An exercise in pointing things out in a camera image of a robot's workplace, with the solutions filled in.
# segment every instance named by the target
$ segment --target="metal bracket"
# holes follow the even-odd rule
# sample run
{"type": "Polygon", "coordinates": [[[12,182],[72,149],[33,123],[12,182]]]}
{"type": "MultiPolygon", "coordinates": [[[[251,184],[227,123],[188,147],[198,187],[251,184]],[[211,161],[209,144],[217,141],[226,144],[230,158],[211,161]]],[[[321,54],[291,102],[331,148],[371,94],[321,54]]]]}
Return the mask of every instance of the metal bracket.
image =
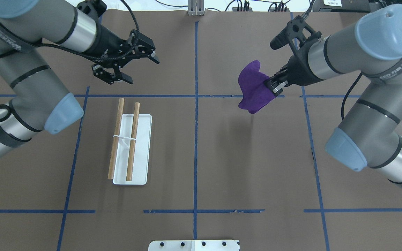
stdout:
{"type": "Polygon", "coordinates": [[[188,0],[188,15],[189,16],[204,16],[204,0],[188,0]]]}

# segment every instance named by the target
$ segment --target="purple cloth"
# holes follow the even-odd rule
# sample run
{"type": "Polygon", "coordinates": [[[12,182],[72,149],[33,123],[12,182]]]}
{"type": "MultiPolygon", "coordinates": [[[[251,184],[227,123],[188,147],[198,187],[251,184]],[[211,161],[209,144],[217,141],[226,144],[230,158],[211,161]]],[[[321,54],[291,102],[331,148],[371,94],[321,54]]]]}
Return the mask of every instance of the purple cloth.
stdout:
{"type": "Polygon", "coordinates": [[[238,107],[251,114],[258,112],[275,98],[274,93],[264,84],[269,77],[259,70],[260,62],[255,60],[246,65],[238,76],[238,84],[243,92],[243,99],[238,107]]]}

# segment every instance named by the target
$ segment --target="label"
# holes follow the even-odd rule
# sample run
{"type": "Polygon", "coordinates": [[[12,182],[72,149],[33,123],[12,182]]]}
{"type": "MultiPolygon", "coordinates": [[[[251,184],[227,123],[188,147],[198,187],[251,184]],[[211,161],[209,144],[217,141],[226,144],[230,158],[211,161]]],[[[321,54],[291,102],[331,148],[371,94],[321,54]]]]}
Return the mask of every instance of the label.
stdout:
{"type": "Polygon", "coordinates": [[[329,6],[339,6],[339,7],[342,7],[342,2],[341,2],[341,0],[323,0],[323,4],[329,5],[329,6]]]}

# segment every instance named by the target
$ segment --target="bolt hole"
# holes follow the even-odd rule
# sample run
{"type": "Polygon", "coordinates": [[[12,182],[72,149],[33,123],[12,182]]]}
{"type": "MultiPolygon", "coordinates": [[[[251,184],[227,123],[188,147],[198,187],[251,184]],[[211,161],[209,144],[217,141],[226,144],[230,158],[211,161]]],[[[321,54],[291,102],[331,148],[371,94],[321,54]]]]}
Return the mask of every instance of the bolt hole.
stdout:
{"type": "Polygon", "coordinates": [[[292,26],[292,30],[293,30],[294,32],[298,32],[298,31],[299,31],[299,27],[294,24],[294,25],[292,26]]]}

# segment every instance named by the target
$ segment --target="gray robot arm segment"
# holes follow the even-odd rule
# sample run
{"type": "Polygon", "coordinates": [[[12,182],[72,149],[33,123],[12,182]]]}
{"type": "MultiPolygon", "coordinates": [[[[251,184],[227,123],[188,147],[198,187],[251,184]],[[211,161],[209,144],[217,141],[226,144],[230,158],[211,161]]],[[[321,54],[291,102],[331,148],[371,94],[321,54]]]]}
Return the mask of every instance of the gray robot arm segment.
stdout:
{"type": "MultiPolygon", "coordinates": [[[[74,95],[35,50],[42,38],[96,62],[98,72],[115,67],[116,80],[132,83],[119,70],[132,59],[150,55],[158,63],[150,38],[132,31],[123,40],[64,0],[0,0],[0,55],[19,51],[0,59],[0,75],[16,93],[7,103],[12,114],[0,122],[0,157],[44,129],[56,134],[83,116],[74,95]]],[[[110,84],[112,77],[98,76],[110,84]]],[[[0,110],[0,118],[5,114],[0,110]]]]}
{"type": "MultiPolygon", "coordinates": [[[[298,27],[303,25],[300,19],[292,22],[298,27]]],[[[277,92],[273,92],[278,95],[290,84],[306,86],[361,70],[372,82],[336,128],[326,151],[352,170],[369,166],[402,187],[402,137],[394,132],[402,120],[399,23],[402,23],[402,5],[391,5],[367,14],[329,37],[315,38],[314,42],[308,41],[313,35],[308,39],[296,37],[301,47],[298,52],[292,48],[295,55],[270,78],[267,86],[271,90],[277,87],[277,92]],[[300,68],[302,76],[290,77],[300,68]]],[[[290,27],[294,32],[300,30],[293,24],[288,24],[287,30],[290,27]]]]}

